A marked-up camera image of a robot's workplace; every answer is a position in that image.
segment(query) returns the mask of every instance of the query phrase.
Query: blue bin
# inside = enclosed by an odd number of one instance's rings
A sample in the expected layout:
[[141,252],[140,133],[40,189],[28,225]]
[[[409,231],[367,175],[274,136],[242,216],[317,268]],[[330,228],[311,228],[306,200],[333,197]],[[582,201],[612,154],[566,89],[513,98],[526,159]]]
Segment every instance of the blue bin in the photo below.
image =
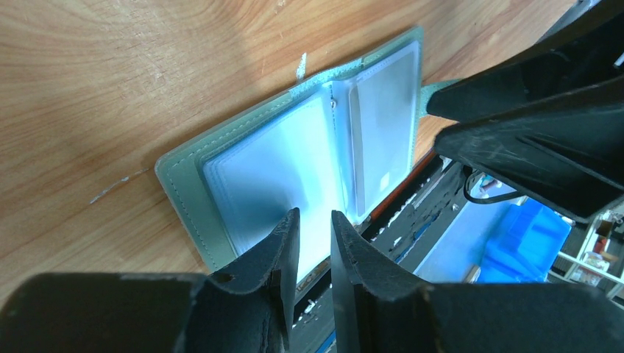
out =
[[510,205],[490,234],[477,282],[544,282],[570,230],[537,201]]

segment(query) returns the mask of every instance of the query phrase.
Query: white mark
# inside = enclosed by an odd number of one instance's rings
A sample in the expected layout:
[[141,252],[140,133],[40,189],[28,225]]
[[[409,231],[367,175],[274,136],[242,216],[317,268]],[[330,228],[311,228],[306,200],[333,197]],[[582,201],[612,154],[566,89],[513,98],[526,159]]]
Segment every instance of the white mark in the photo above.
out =
[[399,218],[399,215],[401,215],[401,212],[403,212],[403,210],[408,206],[408,204],[410,204],[414,199],[416,198],[416,194],[412,195],[408,201],[403,204],[403,206],[401,206],[401,209],[398,210],[393,216],[392,218],[390,218],[390,221],[388,222],[387,227],[390,227],[390,224],[392,224],[392,222],[396,221],[397,218]]
[[149,168],[145,168],[145,169],[141,169],[140,171],[136,171],[128,176],[124,176],[123,178],[121,178],[120,180],[117,180],[116,182],[114,182],[113,184],[111,184],[108,188],[105,188],[104,190],[102,190],[101,193],[98,193],[96,197],[94,197],[89,204],[93,204],[94,202],[98,201],[102,196],[106,195],[106,193],[108,193],[109,191],[111,191],[112,189],[114,189],[114,187],[116,187],[117,185],[120,185],[122,183],[127,182],[128,180],[130,180],[130,178],[132,177],[136,177],[139,174],[145,173],[146,171],[148,171]]
[[303,80],[305,76],[305,64],[308,61],[308,53],[301,54],[301,62],[299,62],[299,67],[297,71],[295,71],[295,76],[297,76],[297,81]]
[[312,311],[312,308],[316,305],[315,302],[312,302],[312,299],[308,299],[309,305],[303,310],[304,313],[309,314]]
[[615,60],[615,64],[613,64],[613,66],[615,66],[615,68],[620,68],[622,64],[624,64],[624,53],[622,53],[622,55]]
[[450,162],[450,158],[442,157],[442,170],[446,169]]
[[388,187],[389,183],[390,183],[390,172],[386,173],[386,175],[384,175],[383,178],[381,178],[381,181],[379,182],[379,191],[384,191]]

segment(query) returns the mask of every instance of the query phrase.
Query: scratch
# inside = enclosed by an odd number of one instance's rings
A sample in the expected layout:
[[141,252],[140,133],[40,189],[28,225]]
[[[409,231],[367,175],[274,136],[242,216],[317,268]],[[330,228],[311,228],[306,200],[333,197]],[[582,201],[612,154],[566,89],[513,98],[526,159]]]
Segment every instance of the scratch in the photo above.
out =
[[488,156],[486,157],[488,160],[493,159],[495,157],[507,157],[510,160],[516,160],[518,162],[521,163],[527,163],[529,165],[532,165],[535,168],[538,168],[539,170],[542,171],[546,171],[548,172],[548,170],[546,168],[543,168],[533,162],[531,162],[530,160],[527,160],[525,158],[519,157],[517,156],[517,154],[511,152],[511,151],[473,151],[476,155],[484,155],[485,153],[488,154]]
[[124,176],[123,178],[121,178],[120,180],[117,180],[116,182],[114,182],[113,184],[111,184],[108,188],[105,188],[104,190],[102,190],[101,193],[98,193],[96,195],[96,197],[94,197],[89,204],[93,204],[94,202],[98,201],[101,197],[103,197],[104,195],[106,195],[109,191],[111,191],[112,189],[114,189],[117,185],[123,184],[127,181],[130,180],[130,178],[136,177],[139,174],[145,173],[146,171],[148,171],[149,168],[144,168],[141,169],[140,171],[136,171],[130,175]]
[[299,62],[299,67],[297,67],[297,71],[295,71],[295,75],[297,76],[297,81],[303,80],[305,76],[305,64],[308,61],[308,53],[301,54],[301,61]]

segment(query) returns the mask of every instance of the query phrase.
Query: card holder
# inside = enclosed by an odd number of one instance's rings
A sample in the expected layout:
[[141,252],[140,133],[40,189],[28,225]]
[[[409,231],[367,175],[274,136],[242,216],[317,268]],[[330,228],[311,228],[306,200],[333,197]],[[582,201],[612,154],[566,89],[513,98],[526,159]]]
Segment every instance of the card holder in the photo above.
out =
[[162,156],[159,180],[216,270],[301,211],[298,280],[330,253],[330,212],[366,219],[409,174],[422,30],[317,74]]

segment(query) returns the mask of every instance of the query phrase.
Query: wood grain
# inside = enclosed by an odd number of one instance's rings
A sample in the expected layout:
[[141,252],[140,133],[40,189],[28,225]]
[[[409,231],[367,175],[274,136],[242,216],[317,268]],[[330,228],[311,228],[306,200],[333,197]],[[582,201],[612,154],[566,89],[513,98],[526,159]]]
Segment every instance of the wood grain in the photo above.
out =
[[[206,271],[152,167],[293,85],[302,53],[309,75],[419,24],[425,81],[467,76],[572,3],[4,0],[0,303],[41,271]],[[445,124],[423,119],[418,153]]]

